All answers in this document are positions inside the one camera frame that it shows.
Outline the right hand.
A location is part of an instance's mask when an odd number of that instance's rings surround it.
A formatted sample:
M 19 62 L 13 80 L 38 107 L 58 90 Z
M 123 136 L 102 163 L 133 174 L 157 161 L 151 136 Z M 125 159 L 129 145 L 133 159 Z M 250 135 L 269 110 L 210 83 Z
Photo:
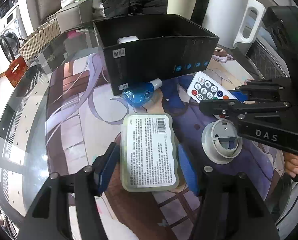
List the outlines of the right hand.
M 298 175 L 298 156 L 292 153 L 283 152 L 285 172 L 292 178 Z

